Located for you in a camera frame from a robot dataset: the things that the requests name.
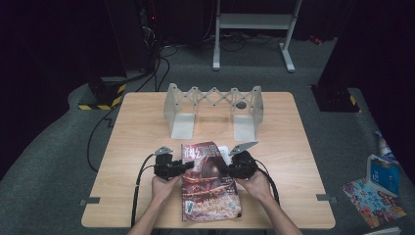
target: white shelf stand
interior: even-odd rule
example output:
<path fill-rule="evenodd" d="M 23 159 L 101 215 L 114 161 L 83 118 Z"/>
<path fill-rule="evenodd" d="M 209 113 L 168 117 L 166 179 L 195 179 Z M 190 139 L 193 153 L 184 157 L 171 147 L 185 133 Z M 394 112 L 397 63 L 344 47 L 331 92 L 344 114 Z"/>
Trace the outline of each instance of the white shelf stand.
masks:
<path fill-rule="evenodd" d="M 213 50 L 213 70 L 220 69 L 220 29 L 221 28 L 256 28 L 256 29 L 285 29 L 287 30 L 285 42 L 280 43 L 280 49 L 287 66 L 288 72 L 294 72 L 295 67 L 291 60 L 288 46 L 293 36 L 294 27 L 299 16 L 302 0 L 297 0 L 292 14 L 269 15 L 269 14 L 221 14 L 220 0 L 217 0 L 216 28 Z"/>

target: metal stand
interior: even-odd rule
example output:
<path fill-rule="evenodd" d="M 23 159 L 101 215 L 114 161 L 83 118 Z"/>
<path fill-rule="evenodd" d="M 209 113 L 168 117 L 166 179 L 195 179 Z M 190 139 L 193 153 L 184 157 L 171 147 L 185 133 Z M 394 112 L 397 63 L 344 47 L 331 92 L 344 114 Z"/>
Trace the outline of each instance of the metal stand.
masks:
<path fill-rule="evenodd" d="M 182 92 L 176 84 L 170 83 L 163 113 L 168 121 L 172 139 L 192 139 L 195 117 L 199 112 L 199 104 L 203 101 L 212 106 L 222 101 L 228 103 L 234 124 L 234 139 L 255 141 L 257 127 L 263 120 L 263 102 L 259 86 L 246 94 L 237 88 L 222 93 L 215 87 L 203 93 L 196 86 L 188 92 Z"/>
<path fill-rule="evenodd" d="M 216 28 L 213 50 L 213 70 L 220 69 L 220 34 L 221 28 L 257 28 L 257 29 L 286 29 L 287 35 L 284 43 L 280 43 L 281 52 L 288 72 L 294 72 L 294 64 L 288 52 L 294 27 L 296 26 L 302 0 L 297 0 L 294 12 L 289 15 L 266 14 L 221 14 L 220 0 L 217 0 Z"/>

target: magazine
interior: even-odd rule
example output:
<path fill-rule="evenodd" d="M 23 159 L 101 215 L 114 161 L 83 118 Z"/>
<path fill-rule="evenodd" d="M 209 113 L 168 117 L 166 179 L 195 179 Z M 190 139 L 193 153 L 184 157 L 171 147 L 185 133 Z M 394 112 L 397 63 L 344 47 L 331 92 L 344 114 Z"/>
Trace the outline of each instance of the magazine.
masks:
<path fill-rule="evenodd" d="M 182 144 L 182 162 L 195 162 L 183 174 L 183 221 L 211 221 L 241 216 L 235 180 L 213 142 Z"/>
<path fill-rule="evenodd" d="M 371 228 L 406 216 L 396 198 L 366 184 L 364 178 L 344 185 L 343 190 Z"/>
<path fill-rule="evenodd" d="M 399 195 L 399 165 L 375 155 L 367 159 L 366 182 L 393 197 Z"/>

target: dark background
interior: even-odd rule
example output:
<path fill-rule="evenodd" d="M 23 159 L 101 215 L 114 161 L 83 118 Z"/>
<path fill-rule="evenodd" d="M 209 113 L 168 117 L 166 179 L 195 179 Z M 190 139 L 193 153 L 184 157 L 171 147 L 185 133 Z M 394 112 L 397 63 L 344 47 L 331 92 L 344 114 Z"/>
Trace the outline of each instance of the dark background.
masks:
<path fill-rule="evenodd" d="M 172 1 L 166 5 L 162 1 L 158 10 L 164 36 L 178 42 L 201 43 L 208 30 L 211 2 Z M 413 181 L 415 76 L 412 64 L 415 58 L 413 25 L 408 24 L 415 22 L 411 15 L 415 9 L 411 1 L 403 0 L 363 1 L 352 8 L 354 2 L 303 1 L 293 38 L 307 40 L 314 35 L 324 41 L 340 37 L 321 83 L 362 90 L 374 119 Z M 1 92 L 5 117 L 1 121 L 4 153 L 1 177 L 24 148 L 68 110 L 70 92 L 87 82 L 74 50 L 79 45 L 73 45 L 70 40 L 73 36 L 69 30 L 73 24 L 70 13 L 82 15 L 83 11 L 94 10 L 86 29 L 80 32 L 82 42 L 95 45 L 86 47 L 91 70 L 100 76 L 122 73 L 104 1 L 77 3 L 70 0 L 1 2 L 1 76 L 5 88 Z M 222 11 L 287 13 L 293 6 L 294 1 L 289 0 L 278 3 L 266 0 L 263 5 L 226 0 Z M 193 14 L 183 13 L 192 9 Z M 179 28 L 187 28 L 186 33 Z"/>

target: magazine cover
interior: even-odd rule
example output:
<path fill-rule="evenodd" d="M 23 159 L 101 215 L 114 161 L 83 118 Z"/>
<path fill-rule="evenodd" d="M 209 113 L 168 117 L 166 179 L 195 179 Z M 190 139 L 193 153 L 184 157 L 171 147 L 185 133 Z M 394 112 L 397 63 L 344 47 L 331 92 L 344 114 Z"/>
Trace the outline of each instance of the magazine cover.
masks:
<path fill-rule="evenodd" d="M 399 165 L 386 158 L 371 155 L 367 160 L 366 181 L 377 190 L 397 197 L 399 195 Z"/>
<path fill-rule="evenodd" d="M 406 216 L 395 198 L 367 185 L 364 178 L 344 185 L 343 191 L 371 228 Z"/>
<path fill-rule="evenodd" d="M 182 145 L 182 161 L 195 162 L 183 175 L 183 221 L 210 221 L 241 216 L 236 182 L 213 142 Z"/>

